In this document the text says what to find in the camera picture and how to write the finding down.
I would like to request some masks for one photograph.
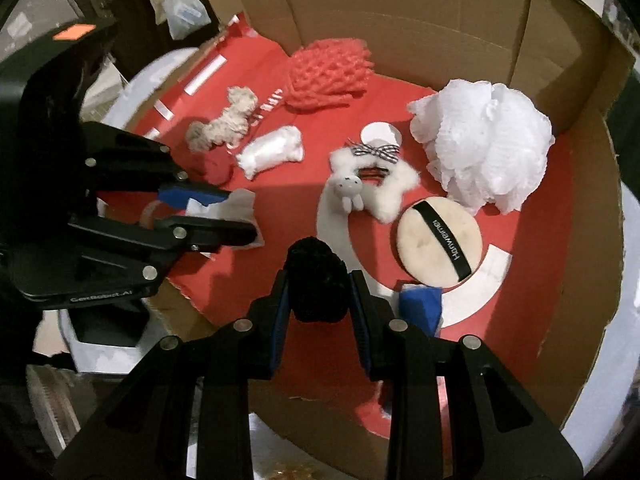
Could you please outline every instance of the white paper strip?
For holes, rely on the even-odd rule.
[[[169,110],[169,108],[167,108],[160,99],[156,101],[156,104],[154,104],[154,108],[158,110],[158,113],[162,115],[162,117],[164,117],[167,121],[170,121],[174,118],[174,113]]]
[[[160,131],[157,128],[151,128],[145,134],[145,139],[156,140],[159,136],[160,136]]]
[[[225,57],[217,56],[206,67],[198,72],[198,75],[194,77],[187,86],[184,87],[184,92],[188,95],[194,95],[198,91],[198,88],[204,85],[204,82],[212,75],[214,75],[225,63]]]

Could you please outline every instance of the plush toy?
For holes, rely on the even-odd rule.
[[[365,168],[386,171],[386,176],[379,186],[360,181],[360,197],[364,209],[382,224],[389,224],[398,217],[402,207],[402,196],[420,184],[418,172],[399,157],[399,152],[399,146],[374,139],[369,143],[340,148],[329,156],[334,172],[332,178],[336,175],[355,174]]]
[[[187,129],[185,140],[192,152],[206,152],[212,145],[235,148],[249,130],[248,117],[258,104],[250,88],[232,86],[227,92],[230,106],[209,124],[195,121]]]
[[[283,162],[302,162],[304,158],[302,133],[295,126],[281,126],[260,136],[236,155],[238,166],[248,180],[253,180],[257,173],[275,168]]]
[[[334,191],[342,202],[344,212],[349,214],[353,209],[362,211],[362,181],[353,173],[335,174],[332,177]]]

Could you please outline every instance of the stuffed animal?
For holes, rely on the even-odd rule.
[[[253,180],[257,173],[275,168],[283,162],[302,162],[304,158],[302,133],[295,126],[281,126],[260,136],[236,155],[238,166],[248,180]]]
[[[335,174],[332,177],[334,191],[342,202],[344,212],[349,214],[353,209],[362,211],[362,181],[353,173]]]
[[[258,104],[258,98],[250,88],[232,86],[227,91],[230,106],[222,110],[220,117],[209,124],[191,123],[185,140],[192,152],[206,152],[215,144],[227,144],[235,148],[249,130],[248,117]]]

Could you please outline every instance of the orange label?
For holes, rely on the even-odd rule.
[[[59,41],[75,41],[82,38],[88,32],[94,30],[95,25],[88,25],[85,23],[76,23],[71,25],[67,30],[57,33],[53,39]]]

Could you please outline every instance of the black strap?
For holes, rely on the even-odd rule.
[[[451,229],[444,223],[440,215],[436,213],[436,210],[429,205],[426,200],[418,202],[414,205],[414,209],[420,213],[420,216],[424,222],[428,225],[429,229],[439,241],[440,245],[447,253],[449,260],[453,264],[453,268],[456,269],[458,274],[458,281],[461,282],[465,278],[471,276],[471,267],[466,260],[465,253],[462,252],[460,244],[456,240],[456,237],[451,232]]]

